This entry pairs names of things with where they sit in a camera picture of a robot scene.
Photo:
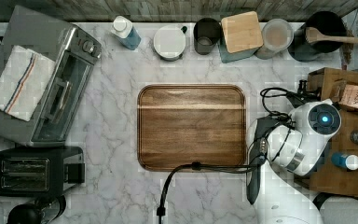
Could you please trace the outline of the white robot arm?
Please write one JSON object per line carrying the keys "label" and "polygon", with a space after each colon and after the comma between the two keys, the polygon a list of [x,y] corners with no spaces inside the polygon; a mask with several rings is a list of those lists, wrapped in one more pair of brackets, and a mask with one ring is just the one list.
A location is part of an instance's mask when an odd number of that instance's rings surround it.
{"label": "white robot arm", "polygon": [[286,122],[268,116],[251,124],[246,163],[255,169],[247,175],[246,193],[258,224],[324,224],[315,204],[282,180],[272,166],[295,175],[310,174],[340,126],[341,116],[329,99],[293,109]]}

